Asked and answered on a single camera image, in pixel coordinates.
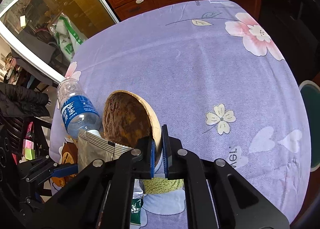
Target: blue bottle label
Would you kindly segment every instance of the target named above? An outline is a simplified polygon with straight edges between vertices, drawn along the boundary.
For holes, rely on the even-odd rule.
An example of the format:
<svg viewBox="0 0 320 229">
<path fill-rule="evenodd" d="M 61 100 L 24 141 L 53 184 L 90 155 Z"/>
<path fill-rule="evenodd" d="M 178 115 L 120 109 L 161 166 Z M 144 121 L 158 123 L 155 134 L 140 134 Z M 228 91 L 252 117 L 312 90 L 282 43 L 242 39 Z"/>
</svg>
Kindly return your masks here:
<svg viewBox="0 0 320 229">
<path fill-rule="evenodd" d="M 68 130 L 68 125 L 74 117 L 86 112 L 99 115 L 87 97 L 83 95 L 74 95 L 66 100 L 61 108 L 62 120 L 66 130 Z"/>
</svg>

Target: teal stool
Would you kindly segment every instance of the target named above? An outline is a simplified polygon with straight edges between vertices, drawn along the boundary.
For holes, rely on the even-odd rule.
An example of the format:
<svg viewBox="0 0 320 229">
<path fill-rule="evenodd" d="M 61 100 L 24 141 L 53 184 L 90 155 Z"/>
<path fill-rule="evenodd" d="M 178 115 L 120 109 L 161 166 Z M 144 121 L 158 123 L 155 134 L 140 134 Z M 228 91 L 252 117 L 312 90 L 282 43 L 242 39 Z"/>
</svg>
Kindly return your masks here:
<svg viewBox="0 0 320 229">
<path fill-rule="evenodd" d="M 303 81 L 300 92 L 306 107 L 311 136 L 311 172 L 320 167 L 320 87 L 309 80 Z"/>
</svg>

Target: glass panel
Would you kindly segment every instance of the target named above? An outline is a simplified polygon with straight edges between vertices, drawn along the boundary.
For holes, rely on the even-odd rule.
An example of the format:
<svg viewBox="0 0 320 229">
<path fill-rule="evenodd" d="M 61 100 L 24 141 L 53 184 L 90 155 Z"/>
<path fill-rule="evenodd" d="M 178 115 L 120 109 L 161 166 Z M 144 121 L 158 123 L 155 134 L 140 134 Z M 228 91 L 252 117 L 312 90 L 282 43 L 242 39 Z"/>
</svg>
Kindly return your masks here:
<svg viewBox="0 0 320 229">
<path fill-rule="evenodd" d="M 99 0 L 19 0 L 0 20 L 62 75 L 66 74 L 73 50 L 115 24 Z"/>
</svg>

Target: green packet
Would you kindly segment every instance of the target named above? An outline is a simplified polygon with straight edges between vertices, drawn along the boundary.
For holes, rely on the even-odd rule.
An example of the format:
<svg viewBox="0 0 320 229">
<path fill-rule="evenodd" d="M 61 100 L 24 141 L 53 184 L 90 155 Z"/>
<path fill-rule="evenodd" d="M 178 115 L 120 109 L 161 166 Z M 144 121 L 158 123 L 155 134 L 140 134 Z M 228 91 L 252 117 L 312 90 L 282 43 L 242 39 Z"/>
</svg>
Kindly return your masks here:
<svg viewBox="0 0 320 229">
<path fill-rule="evenodd" d="M 140 213 L 141 213 L 142 205 L 143 205 L 143 199 L 132 199 L 130 224 L 141 225 Z"/>
</svg>

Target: black jacket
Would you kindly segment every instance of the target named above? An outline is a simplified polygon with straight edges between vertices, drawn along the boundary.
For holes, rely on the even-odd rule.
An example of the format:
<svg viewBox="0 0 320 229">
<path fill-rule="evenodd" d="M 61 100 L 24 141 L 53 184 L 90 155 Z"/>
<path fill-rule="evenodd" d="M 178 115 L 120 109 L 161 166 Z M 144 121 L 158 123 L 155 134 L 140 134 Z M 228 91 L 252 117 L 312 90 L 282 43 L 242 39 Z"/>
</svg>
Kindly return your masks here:
<svg viewBox="0 0 320 229">
<path fill-rule="evenodd" d="M 25 87 L 0 83 L 0 110 L 5 117 L 50 116 L 47 94 Z"/>
</svg>

